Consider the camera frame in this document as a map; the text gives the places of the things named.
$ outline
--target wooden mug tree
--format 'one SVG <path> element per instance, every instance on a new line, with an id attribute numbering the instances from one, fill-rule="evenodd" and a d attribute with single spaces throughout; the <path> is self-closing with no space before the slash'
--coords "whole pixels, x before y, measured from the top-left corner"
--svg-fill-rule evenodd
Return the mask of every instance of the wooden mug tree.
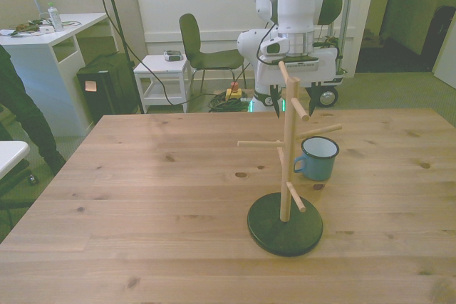
<path id="1" fill-rule="evenodd" d="M 291 177 L 294 168 L 294 144 L 305 137 L 340 130 L 334 125 L 296 134 L 296 116 L 308 121 L 309 115 L 299 102 L 298 78 L 292 78 L 284 62 L 279 62 L 286 85 L 284 141 L 239 141 L 239 147 L 276 147 L 282 165 L 281 192 L 267 194 L 250 208 L 247 223 L 254 240 L 265 250 L 280 256 L 300 256 L 320 240 L 323 222 L 316 208 L 296 192 Z M 291 205 L 291 198 L 296 206 Z"/>

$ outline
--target black round base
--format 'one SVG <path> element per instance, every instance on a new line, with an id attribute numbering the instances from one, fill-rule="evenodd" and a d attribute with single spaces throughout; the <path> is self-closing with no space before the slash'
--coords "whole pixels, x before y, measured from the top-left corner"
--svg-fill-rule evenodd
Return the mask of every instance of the black round base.
<path id="1" fill-rule="evenodd" d="M 247 224 L 257 244 L 278 256 L 300 256 L 320 241 L 323 222 L 316 208 L 301 197 L 306 211 L 301 213 L 291 200 L 290 221 L 280 219 L 280 193 L 258 199 L 249 210 Z"/>

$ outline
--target bottle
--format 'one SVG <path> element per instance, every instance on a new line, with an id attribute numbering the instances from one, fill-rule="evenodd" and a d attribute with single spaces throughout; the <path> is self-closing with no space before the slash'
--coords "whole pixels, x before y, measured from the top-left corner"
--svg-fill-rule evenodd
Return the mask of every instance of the bottle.
<path id="1" fill-rule="evenodd" d="M 56 31 L 63 31 L 65 30 L 62 25 L 62 20 L 60 19 L 60 14 L 58 14 L 57 9 L 54 7 L 54 4 L 48 3 L 49 5 L 49 16 L 51 17 L 52 25 Z"/>

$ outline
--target blue enamel mug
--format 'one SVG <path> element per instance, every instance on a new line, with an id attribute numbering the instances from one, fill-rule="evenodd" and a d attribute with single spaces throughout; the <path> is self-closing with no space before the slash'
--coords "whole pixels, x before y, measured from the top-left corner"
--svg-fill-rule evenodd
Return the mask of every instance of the blue enamel mug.
<path id="1" fill-rule="evenodd" d="M 339 146 L 326 137 L 310 137 L 301 143 L 302 155 L 294 160 L 294 170 L 314 181 L 324 181 L 331 177 L 334 160 L 339 153 Z M 301 161 L 301 168 L 296 164 Z"/>

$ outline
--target black pants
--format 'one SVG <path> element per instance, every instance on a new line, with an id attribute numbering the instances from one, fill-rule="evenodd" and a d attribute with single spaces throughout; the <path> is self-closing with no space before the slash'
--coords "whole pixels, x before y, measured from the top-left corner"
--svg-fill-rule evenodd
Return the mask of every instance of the black pants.
<path id="1" fill-rule="evenodd" d="M 16 116 L 16 120 L 21 123 L 45 160 L 52 159 L 58 154 L 56 141 L 48 122 L 26 94 L 24 84 L 14 69 L 10 55 L 2 46 L 0 46 L 0 104 Z M 1 123 L 0 140 L 12 140 Z"/>

